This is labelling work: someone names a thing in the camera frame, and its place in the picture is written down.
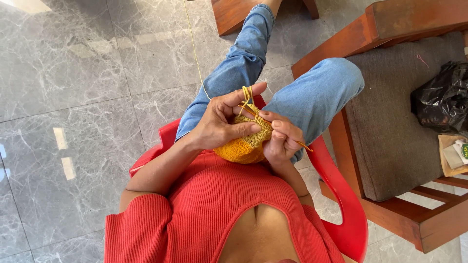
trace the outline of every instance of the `crochet hook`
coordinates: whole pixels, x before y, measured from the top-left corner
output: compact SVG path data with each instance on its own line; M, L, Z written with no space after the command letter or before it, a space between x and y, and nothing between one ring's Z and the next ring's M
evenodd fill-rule
M243 105L238 105L239 107L243 108L246 112L252 114L253 116L257 116L257 114L255 112L253 112L251 109L249 108L246 108L244 107ZM269 125L271 125L271 122L265 120L264 118L261 118L264 122L268 123ZM297 142L300 146L304 147L306 150L310 151L310 152L313 152L313 150L309 149L309 147L307 147L305 144L303 144L302 142L300 141L295 141Z

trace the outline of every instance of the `jeans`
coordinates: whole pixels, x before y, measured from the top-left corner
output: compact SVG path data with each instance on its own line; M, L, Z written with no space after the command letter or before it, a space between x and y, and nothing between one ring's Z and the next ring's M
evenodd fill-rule
M203 81L210 98L255 84L266 63L267 43L274 24L275 18L267 5L256 5L250 11L226 59ZM363 88L364 79L357 66L344 58L328 58L278 91L263 110L288 117L302 129L309 145ZM209 102L201 87L182 116L176 141L195 128ZM291 162L299 161L302 155L299 150Z

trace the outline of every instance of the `fingernail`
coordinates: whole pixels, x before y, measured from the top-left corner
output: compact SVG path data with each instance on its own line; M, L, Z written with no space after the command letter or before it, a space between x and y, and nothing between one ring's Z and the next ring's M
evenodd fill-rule
M260 125L258 124L253 124L250 128L250 130L253 132L253 133L257 133L257 132L260 132L262 130L262 128L260 127Z
M281 121L278 121L278 120L274 120L272 123L271 123L271 126L273 128L279 128L281 127L283 124L281 123Z

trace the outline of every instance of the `yellow crocheted piece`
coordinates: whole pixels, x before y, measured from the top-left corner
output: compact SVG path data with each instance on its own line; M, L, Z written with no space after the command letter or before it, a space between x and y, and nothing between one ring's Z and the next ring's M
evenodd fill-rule
M247 88L242 88L244 89L246 101L248 101L250 96L249 94L246 94ZM260 110L253 103L244 103L244 107L245 106L248 106L255 112L255 119L252 120L244 115L238 115L234 118L234 121L231 124L238 124L242 122L256 122L258 125L260 125L262 130L260 132L242 138L231 140L226 145L214 149L214 152L219 157L231 162L242 164L256 163L265 159L265 156L263 155L262 143L263 141L269 140L271 138L271 132L273 131L271 125L265 122L260 116L258 116L258 112Z

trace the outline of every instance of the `red top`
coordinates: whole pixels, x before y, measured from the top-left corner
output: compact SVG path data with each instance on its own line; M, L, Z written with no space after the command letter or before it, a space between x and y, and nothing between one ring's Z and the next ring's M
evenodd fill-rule
M314 208L261 164L228 162L204 151L174 184L169 198L147 194L106 217L105 263L215 263L236 220L268 204L288 219L302 263L344 263Z

